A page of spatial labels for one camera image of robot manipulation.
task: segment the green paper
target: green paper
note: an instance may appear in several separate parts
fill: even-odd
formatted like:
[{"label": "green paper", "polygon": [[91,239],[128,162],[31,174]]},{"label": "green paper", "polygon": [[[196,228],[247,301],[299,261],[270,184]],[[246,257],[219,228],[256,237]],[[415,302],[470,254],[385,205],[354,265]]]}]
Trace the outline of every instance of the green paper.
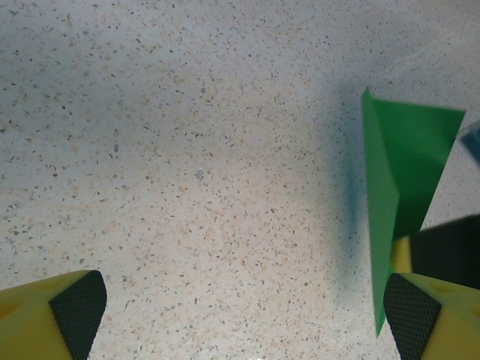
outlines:
[{"label": "green paper", "polygon": [[392,241],[420,231],[465,112],[378,100],[365,90],[362,112],[376,333]]}]

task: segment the speckled floor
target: speckled floor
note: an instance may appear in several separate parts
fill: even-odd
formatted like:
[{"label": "speckled floor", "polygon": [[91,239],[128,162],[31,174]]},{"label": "speckled floor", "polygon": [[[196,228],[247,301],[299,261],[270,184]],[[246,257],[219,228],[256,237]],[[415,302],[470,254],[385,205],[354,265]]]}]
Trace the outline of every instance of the speckled floor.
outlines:
[{"label": "speckled floor", "polygon": [[[92,359],[396,359],[362,123],[480,119],[474,0],[0,5],[0,287],[100,269]],[[456,144],[426,224],[480,211]]]}]

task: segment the green card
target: green card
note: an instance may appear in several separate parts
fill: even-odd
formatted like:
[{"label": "green card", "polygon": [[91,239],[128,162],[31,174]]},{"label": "green card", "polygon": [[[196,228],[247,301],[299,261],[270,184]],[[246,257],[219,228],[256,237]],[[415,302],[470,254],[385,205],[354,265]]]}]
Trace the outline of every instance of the green card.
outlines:
[{"label": "green card", "polygon": [[376,333],[392,241],[422,227],[465,112],[362,98]]}]

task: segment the terrazzo floor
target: terrazzo floor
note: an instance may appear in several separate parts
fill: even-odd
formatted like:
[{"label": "terrazzo floor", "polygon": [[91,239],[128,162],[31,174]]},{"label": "terrazzo floor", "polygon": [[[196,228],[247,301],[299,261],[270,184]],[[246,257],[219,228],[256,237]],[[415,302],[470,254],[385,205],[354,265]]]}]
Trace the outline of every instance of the terrazzo floor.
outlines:
[{"label": "terrazzo floor", "polygon": [[[100,269],[91,359],[398,359],[360,95],[480,119],[452,0],[0,4],[0,288]],[[456,143],[425,226],[480,211]]]}]

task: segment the black textured surface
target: black textured surface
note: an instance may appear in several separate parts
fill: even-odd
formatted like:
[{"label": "black textured surface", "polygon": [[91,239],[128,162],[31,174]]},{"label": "black textured surface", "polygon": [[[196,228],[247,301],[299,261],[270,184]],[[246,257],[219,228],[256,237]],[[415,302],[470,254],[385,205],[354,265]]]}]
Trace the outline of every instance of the black textured surface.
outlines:
[{"label": "black textured surface", "polygon": [[412,272],[480,290],[480,215],[410,236]]},{"label": "black textured surface", "polygon": [[107,304],[101,273],[90,271],[49,304],[72,359],[87,359]]},{"label": "black textured surface", "polygon": [[392,274],[383,306],[402,360],[419,360],[442,305],[401,275]]}]

